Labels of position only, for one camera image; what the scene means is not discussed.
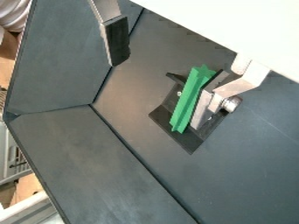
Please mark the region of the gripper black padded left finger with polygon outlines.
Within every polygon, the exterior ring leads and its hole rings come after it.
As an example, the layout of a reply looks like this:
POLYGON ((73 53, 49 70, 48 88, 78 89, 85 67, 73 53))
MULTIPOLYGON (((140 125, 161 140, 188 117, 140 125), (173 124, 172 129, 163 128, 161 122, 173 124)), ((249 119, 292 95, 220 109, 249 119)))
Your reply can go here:
POLYGON ((108 64, 116 67, 130 53, 126 16, 120 12, 117 0, 88 0, 88 4, 97 19, 108 64))

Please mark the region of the gripper silver bracket right finger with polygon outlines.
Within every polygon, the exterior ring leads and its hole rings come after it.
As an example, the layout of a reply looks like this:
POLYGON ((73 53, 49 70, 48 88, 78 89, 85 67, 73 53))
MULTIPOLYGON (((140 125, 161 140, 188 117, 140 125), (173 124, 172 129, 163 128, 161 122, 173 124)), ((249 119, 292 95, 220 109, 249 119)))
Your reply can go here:
POLYGON ((225 109, 235 111, 241 99, 237 94, 259 87, 269 68, 239 54, 231 64, 232 73, 221 72, 200 91, 200 98, 191 118, 191 126, 199 130, 211 116, 225 109))

